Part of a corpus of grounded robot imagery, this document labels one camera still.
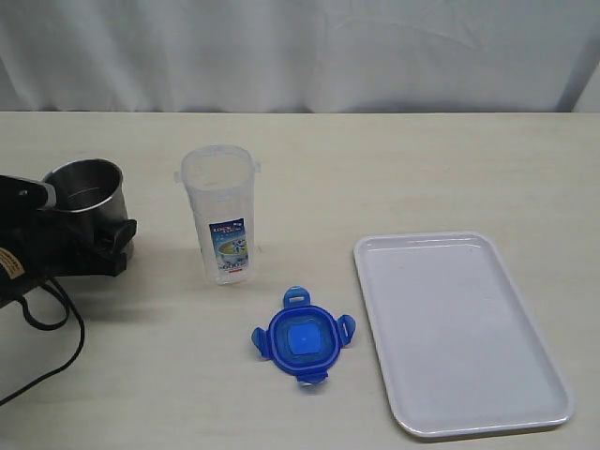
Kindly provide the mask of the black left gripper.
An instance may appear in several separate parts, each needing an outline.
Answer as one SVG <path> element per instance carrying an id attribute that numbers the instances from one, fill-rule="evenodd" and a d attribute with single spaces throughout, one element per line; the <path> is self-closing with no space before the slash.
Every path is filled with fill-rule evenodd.
<path id="1" fill-rule="evenodd" d="M 133 255 L 137 221 L 97 228 L 92 248 L 57 216 L 56 202 L 48 183 L 1 177 L 1 279 L 122 274 Z"/>

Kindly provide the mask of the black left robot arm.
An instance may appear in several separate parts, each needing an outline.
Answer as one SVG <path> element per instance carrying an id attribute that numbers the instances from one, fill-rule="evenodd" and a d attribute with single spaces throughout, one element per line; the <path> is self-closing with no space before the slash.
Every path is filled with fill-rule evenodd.
<path id="1" fill-rule="evenodd" d="M 87 226 L 57 209 L 54 186 L 1 177 L 1 304 L 50 278 L 116 277 L 128 265 L 137 221 L 92 218 Z"/>

